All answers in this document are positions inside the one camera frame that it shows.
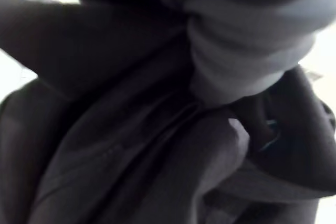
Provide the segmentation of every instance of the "light gray knit fabric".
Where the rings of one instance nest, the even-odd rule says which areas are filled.
[[[163,0],[190,14],[192,90],[209,106],[260,93],[298,64],[336,0]]]

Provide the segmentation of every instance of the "gray fabric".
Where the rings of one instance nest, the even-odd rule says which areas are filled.
[[[210,106],[277,82],[332,22],[336,0],[163,0],[190,14],[194,93]]]

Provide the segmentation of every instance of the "jacket sleeve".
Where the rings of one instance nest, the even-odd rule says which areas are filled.
[[[260,93],[298,64],[336,0],[163,0],[189,13],[196,73],[192,90],[209,106]]]

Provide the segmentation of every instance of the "dark jacket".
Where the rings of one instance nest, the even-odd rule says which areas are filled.
[[[184,15],[15,1],[0,47],[39,77],[1,106],[1,223],[313,224],[336,194],[334,119],[299,67],[209,110]]]

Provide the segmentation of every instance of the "wrinkled cloth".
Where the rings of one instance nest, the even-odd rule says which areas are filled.
[[[1,223],[313,224],[336,194],[334,117],[300,67],[209,110],[179,12],[1,1],[0,47],[38,74],[0,107]],[[282,138],[255,151],[268,119]]]

